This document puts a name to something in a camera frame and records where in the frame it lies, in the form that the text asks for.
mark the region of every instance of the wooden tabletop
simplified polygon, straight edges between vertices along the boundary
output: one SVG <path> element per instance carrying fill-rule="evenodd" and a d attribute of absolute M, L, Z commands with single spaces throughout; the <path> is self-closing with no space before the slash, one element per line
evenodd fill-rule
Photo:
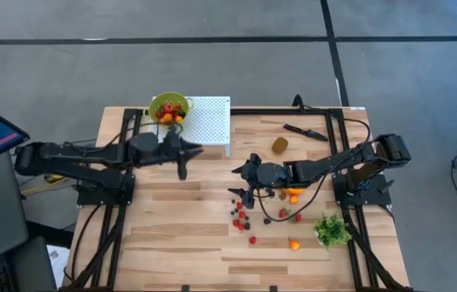
<path fill-rule="evenodd" d="M 124 109 L 105 108 L 97 145 L 106 144 L 119 132 Z M 343 111 L 346 118 L 368 122 L 363 109 L 343 108 Z M 115 290 L 179 290 L 182 285 L 190 285 L 191 290 L 268 290 L 273 285 L 279 290 L 354 290 L 347 247 L 333 247 L 328 252 L 314 237 L 314 220 L 320 219 L 322 212 L 341 216 L 329 177 L 317 199 L 302 213 L 300 223 L 264 225 L 264 215 L 256 204 L 254 209 L 246 210 L 250 230 L 240 231 L 232 225 L 230 211 L 235 205 L 231 200 L 237 196 L 227 188 L 247 186 L 238 174 L 230 171 L 243 165 L 252 152 L 263 162 L 278 164 L 331 155 L 329 143 L 286 131 L 285 123 L 327 135 L 323 116 L 232 116 L 231 157 L 224 156 L 223 147 L 204 147 L 205 153 L 189 162 L 186 181 L 178 179 L 175 164 L 134 170 L 136 189 L 133 203 L 127 208 Z M 335 121 L 334 124 L 341 151 L 340 134 Z M 362 125 L 346 122 L 346 128 L 351 147 L 365 139 Z M 289 141 L 287 150 L 280 156 L 271 151 L 278 136 Z M 295 210 L 310 199 L 316 186 L 301 194 L 296 205 L 274 198 L 265 207 L 274 215 L 283 207 Z M 87 206 L 79 212 L 67 267 L 71 265 L 77 236 L 93 208 Z M 83 236 L 78 272 L 97 249 L 104 209 L 101 207 L 95 214 Z M 392 218 L 374 206 L 364 207 L 364 212 L 374 253 L 391 275 L 407 286 Z M 254 245 L 249 244 L 251 236 L 257 237 Z M 301 248 L 289 250 L 288 237 L 300 241 Z M 367 286 L 365 259 L 358 247 L 357 250 Z M 103 285 L 109 254 L 105 259 Z"/>

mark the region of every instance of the orange object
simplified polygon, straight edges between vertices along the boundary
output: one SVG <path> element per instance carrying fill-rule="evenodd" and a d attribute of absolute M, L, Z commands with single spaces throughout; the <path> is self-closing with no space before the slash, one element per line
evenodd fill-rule
<path fill-rule="evenodd" d="M 288 238 L 288 240 L 290 241 L 290 249 L 292 251 L 296 251 L 299 249 L 299 247 L 301 247 L 301 243 L 299 243 L 297 240 L 293 240 L 291 238 Z"/>
<path fill-rule="evenodd" d="M 296 204 L 299 201 L 296 195 L 290 196 L 290 204 Z"/>
<path fill-rule="evenodd" d="M 287 188 L 284 191 L 289 193 L 290 195 L 300 195 L 305 189 L 294 189 L 294 188 Z"/>
<path fill-rule="evenodd" d="M 173 121 L 173 115 L 172 114 L 164 114 L 164 117 L 162 118 L 164 122 L 171 122 Z"/>

